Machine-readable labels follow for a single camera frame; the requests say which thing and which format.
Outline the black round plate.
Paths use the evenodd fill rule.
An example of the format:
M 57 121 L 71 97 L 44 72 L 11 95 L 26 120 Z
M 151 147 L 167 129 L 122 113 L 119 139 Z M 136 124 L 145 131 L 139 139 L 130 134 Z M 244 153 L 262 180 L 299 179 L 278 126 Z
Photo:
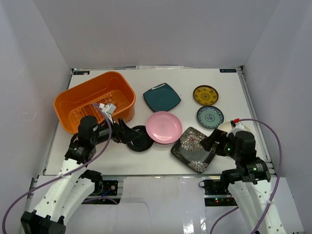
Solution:
M 147 134 L 146 127 L 144 125 L 138 125 L 132 128 L 140 133 L 140 136 L 127 144 L 128 148 L 135 152 L 144 152 L 150 149 L 154 143 L 154 140 Z

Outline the pink round plate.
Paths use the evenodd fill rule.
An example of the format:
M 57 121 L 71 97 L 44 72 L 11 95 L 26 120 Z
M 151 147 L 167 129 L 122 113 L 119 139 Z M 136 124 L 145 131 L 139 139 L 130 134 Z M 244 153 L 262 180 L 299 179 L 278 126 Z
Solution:
M 145 127 L 149 137 L 160 144 L 174 143 L 183 133 L 180 120 L 165 111 L 153 113 L 147 119 Z

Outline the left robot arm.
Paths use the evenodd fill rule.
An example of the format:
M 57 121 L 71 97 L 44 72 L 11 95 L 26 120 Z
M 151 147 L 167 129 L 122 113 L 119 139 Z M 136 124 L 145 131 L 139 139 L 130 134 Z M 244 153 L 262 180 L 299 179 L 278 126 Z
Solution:
M 102 174 L 87 166 L 99 155 L 96 146 L 101 143 L 128 144 L 141 137 L 142 132 L 129 128 L 122 119 L 108 117 L 98 123 L 96 117 L 80 120 L 78 132 L 73 135 L 64 156 L 58 176 L 49 181 L 49 190 L 33 211 L 21 217 L 26 234 L 63 234 L 66 222 L 78 206 L 90 195 L 103 189 Z

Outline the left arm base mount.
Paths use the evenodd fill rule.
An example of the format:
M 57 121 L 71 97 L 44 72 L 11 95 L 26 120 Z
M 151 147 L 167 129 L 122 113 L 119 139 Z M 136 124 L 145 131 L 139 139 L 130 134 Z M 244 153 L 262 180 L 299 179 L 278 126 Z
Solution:
M 95 189 L 91 195 L 116 196 L 118 193 L 117 180 L 101 180 L 95 183 Z

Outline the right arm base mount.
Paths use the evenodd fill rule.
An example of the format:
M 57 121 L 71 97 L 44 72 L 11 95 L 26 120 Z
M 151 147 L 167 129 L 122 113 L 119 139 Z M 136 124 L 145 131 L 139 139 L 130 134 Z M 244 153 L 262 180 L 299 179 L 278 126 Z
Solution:
M 202 180 L 198 185 L 205 195 L 230 195 L 223 183 L 217 179 Z

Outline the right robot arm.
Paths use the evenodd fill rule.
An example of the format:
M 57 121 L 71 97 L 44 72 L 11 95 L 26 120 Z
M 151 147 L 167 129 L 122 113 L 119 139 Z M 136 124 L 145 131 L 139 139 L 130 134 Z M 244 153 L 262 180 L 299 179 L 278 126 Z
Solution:
M 236 168 L 225 170 L 220 177 L 220 188 L 232 195 L 248 231 L 252 234 L 284 234 L 276 204 L 276 187 L 272 187 L 267 164 L 257 157 L 255 137 L 246 130 L 234 128 L 230 133 L 215 129 L 200 142 L 205 151 L 228 156 Z

